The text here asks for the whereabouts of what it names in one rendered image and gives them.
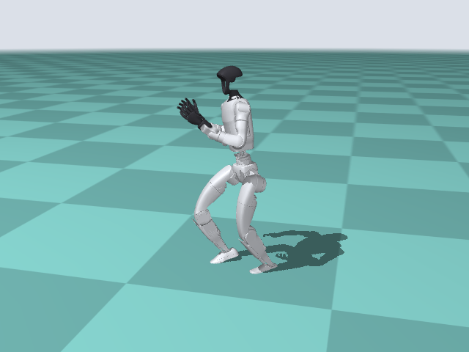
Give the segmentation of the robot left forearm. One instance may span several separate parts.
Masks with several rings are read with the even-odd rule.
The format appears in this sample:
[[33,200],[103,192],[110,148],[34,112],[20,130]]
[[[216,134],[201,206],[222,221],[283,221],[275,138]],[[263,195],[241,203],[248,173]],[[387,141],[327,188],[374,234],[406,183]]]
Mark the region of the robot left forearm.
[[223,146],[235,146],[239,147],[243,143],[243,138],[241,136],[231,135],[230,133],[224,133],[223,131],[219,131],[215,127],[207,127],[203,124],[200,127],[201,131],[207,135],[209,139],[216,140],[217,142],[222,143]]

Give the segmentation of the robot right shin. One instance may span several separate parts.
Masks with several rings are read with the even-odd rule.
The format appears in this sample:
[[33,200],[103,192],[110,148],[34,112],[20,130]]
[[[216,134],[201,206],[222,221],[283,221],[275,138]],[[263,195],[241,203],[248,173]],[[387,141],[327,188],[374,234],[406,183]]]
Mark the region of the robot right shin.
[[195,222],[195,221],[194,223],[204,233],[204,235],[211,242],[213,242],[223,253],[225,253],[226,251],[229,251],[228,247],[226,246],[223,239],[221,238],[221,234],[220,234],[221,231],[217,228],[215,222],[213,222],[213,219],[211,217],[210,217],[210,221],[206,224],[199,224],[198,222]]

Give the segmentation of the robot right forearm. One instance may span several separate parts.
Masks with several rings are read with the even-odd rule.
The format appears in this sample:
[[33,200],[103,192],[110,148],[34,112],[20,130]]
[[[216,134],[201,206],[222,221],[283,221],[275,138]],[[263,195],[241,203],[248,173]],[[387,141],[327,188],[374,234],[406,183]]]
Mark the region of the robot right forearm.
[[213,124],[213,123],[211,123],[211,122],[210,122],[210,124],[211,124],[213,127],[217,128],[219,131],[221,130],[221,126],[222,126],[222,125]]

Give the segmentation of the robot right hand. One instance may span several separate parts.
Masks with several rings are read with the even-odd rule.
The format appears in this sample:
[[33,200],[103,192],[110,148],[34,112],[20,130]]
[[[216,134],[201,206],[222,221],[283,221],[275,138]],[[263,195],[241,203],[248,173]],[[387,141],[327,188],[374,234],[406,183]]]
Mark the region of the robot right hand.
[[[188,99],[185,98],[185,100],[187,101]],[[192,99],[192,101],[193,101],[193,105],[194,105],[194,103],[195,103],[196,101],[195,101],[194,99]],[[185,101],[183,101],[183,100],[181,100],[181,102],[185,103]],[[196,110],[196,109],[195,109],[195,106],[193,106],[189,100],[188,100],[188,103],[189,103],[190,107],[195,111],[195,110]],[[179,105],[183,106],[181,103],[179,103]],[[186,103],[185,103],[185,105],[186,105]],[[187,105],[186,105],[186,106],[187,106]],[[178,106],[177,108],[180,109],[180,110],[182,110],[179,106]],[[188,109],[188,107],[187,107],[187,109]],[[188,109],[188,110],[189,110],[189,109]],[[189,110],[189,111],[190,111],[190,110]],[[200,115],[201,115],[201,114],[200,114]],[[201,116],[202,116],[202,115],[201,115]],[[203,116],[202,116],[202,119],[204,119]]]

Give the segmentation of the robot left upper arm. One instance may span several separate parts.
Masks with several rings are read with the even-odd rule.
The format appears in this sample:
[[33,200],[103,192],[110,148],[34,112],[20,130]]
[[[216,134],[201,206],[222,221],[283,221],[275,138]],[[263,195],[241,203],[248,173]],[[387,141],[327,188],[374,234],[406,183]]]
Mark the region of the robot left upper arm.
[[236,116],[235,128],[237,131],[236,136],[243,138],[243,143],[239,147],[232,146],[234,149],[239,150],[245,146],[247,139],[248,117],[251,111],[250,105],[244,102],[237,102],[234,107],[234,114]]

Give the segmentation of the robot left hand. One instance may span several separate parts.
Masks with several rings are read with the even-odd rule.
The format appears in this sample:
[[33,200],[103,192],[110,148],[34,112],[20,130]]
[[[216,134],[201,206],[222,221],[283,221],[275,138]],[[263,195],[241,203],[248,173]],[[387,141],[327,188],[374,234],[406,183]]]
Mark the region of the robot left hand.
[[[186,105],[190,111],[187,109]],[[189,123],[198,125],[199,130],[201,130],[200,127],[202,127],[203,124],[205,124],[209,128],[212,127],[212,125],[208,121],[206,121],[206,119],[202,119],[202,116],[199,114],[199,110],[197,108],[196,103],[194,103],[194,106],[196,109],[195,111],[190,107],[188,100],[186,101],[186,105],[185,103],[183,103],[183,106],[181,107],[182,110],[180,111],[180,115],[184,117],[187,121],[189,121]]]

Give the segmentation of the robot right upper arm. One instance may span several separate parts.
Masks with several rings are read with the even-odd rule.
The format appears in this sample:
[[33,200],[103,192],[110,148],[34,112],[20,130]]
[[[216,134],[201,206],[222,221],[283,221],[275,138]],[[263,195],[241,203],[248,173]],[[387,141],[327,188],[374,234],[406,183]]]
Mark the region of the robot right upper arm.
[[[221,110],[222,110],[222,105],[223,104],[221,104]],[[221,131],[223,131],[225,133],[224,126],[221,126]]]

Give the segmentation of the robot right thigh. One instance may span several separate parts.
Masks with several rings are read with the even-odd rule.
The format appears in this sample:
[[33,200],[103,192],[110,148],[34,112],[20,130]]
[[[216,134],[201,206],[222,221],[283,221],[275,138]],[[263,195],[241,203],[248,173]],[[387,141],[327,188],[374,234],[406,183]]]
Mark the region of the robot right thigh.
[[239,181],[235,178],[232,166],[227,165],[216,173],[202,190],[194,210],[194,218],[199,224],[210,221],[210,212],[207,207],[225,192],[227,184],[237,185]]

